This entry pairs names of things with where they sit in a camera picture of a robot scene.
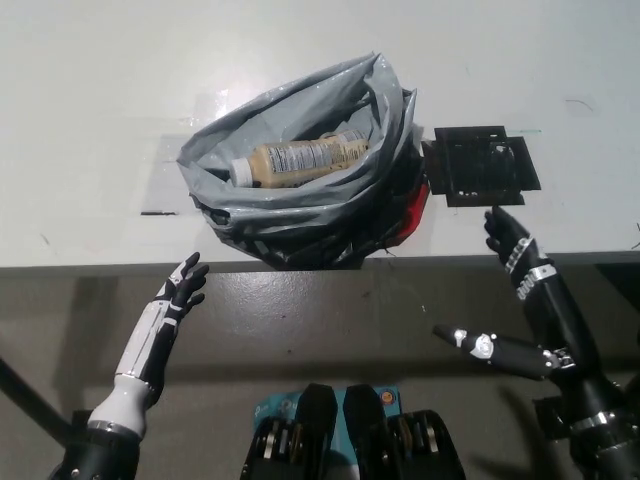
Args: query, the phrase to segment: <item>bottle label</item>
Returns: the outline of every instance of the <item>bottle label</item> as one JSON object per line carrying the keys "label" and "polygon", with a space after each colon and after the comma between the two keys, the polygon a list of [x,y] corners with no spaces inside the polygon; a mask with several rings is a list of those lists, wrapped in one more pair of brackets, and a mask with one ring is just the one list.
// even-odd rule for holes
{"label": "bottle label", "polygon": [[367,150],[366,145],[345,145],[355,140],[364,140],[364,135],[357,130],[341,133],[336,138],[336,143],[268,147],[273,173],[324,168],[337,163],[351,162],[360,158]]}
{"label": "bottle label", "polygon": [[360,130],[349,130],[348,132],[336,135],[338,140],[344,143],[355,142],[356,140],[364,140],[364,133]]}

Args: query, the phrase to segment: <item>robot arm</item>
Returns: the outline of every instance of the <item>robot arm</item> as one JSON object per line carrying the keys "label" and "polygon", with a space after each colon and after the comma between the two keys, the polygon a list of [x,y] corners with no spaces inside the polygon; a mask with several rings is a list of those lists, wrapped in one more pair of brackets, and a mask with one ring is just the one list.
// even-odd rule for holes
{"label": "robot arm", "polygon": [[207,265],[191,271],[199,258],[194,253],[182,262],[147,304],[116,369],[114,389],[91,414],[89,427],[114,424],[144,438],[145,413],[162,394],[180,322],[204,300],[203,293],[193,295],[204,286],[209,271]]}
{"label": "robot arm", "polygon": [[640,416],[622,390],[604,375],[595,342],[573,296],[553,262],[513,217],[493,207],[485,218],[487,245],[510,276],[535,343],[448,326],[437,326],[434,333],[507,373],[549,378],[559,387],[561,397],[538,405],[557,406],[557,415],[555,410],[553,415],[542,410],[538,414],[555,416],[585,476],[633,478],[640,473]]}
{"label": "robot arm", "polygon": [[54,480],[135,478],[146,412],[162,393],[178,327],[204,300],[204,294],[195,293],[204,286],[209,267],[192,271],[199,258],[194,253],[182,262],[147,304],[116,369],[113,390],[67,445]]}

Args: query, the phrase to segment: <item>black pole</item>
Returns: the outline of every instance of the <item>black pole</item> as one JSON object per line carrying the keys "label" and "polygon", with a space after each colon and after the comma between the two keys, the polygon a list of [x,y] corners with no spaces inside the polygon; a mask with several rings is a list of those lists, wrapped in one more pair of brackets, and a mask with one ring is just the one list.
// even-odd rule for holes
{"label": "black pole", "polygon": [[71,438],[72,427],[7,363],[0,358],[0,390],[63,448]]}

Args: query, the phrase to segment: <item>plastic bottle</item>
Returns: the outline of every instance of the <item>plastic bottle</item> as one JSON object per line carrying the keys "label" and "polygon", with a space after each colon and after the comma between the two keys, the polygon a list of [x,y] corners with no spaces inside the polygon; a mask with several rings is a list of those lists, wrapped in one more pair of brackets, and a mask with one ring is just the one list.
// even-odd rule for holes
{"label": "plastic bottle", "polygon": [[369,148],[358,130],[319,140],[276,143],[231,161],[235,187],[292,188],[353,165]]}

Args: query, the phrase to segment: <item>gray floor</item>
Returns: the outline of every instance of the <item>gray floor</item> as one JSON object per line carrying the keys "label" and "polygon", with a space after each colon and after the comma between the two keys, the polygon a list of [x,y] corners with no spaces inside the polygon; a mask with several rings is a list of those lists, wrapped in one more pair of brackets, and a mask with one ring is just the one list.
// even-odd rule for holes
{"label": "gray floor", "polygon": [[[612,377],[629,378],[638,315],[594,268],[564,273]],[[0,279],[0,352],[65,413],[91,408],[161,281]],[[430,335],[452,323],[526,337],[498,269],[218,274],[206,293],[149,413],[140,480],[238,478],[254,405],[309,381],[396,383],[405,411],[444,418],[469,478],[577,478],[566,445],[544,444],[533,423],[530,399],[550,385],[478,372]],[[59,447],[1,395],[0,412],[0,478],[46,478]]]}

